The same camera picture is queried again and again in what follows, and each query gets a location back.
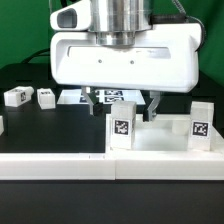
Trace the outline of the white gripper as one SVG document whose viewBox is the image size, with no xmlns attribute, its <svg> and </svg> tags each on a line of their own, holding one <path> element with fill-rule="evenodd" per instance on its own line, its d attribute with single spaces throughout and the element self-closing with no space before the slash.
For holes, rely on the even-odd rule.
<svg viewBox="0 0 224 224">
<path fill-rule="evenodd" d="M 103 112 L 95 87 L 152 90 L 143 111 L 149 122 L 156 117 L 159 91 L 188 92 L 197 84 L 200 41 L 197 23 L 156 25 L 138 32 L 128 47 L 100 46 L 88 32 L 59 32 L 51 41 L 52 76 L 59 84 L 82 86 L 93 116 Z"/>
</svg>

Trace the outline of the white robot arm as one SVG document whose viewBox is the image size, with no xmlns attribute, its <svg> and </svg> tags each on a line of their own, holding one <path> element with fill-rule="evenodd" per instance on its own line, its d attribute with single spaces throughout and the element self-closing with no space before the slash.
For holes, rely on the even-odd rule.
<svg viewBox="0 0 224 224">
<path fill-rule="evenodd" d="M 82 88 L 90 113 L 101 112 L 95 89 L 148 90 L 151 121 L 163 92 L 186 93 L 198 82 L 204 31 L 183 10 L 155 15 L 153 0 L 79 0 L 50 15 L 55 81 Z"/>
</svg>

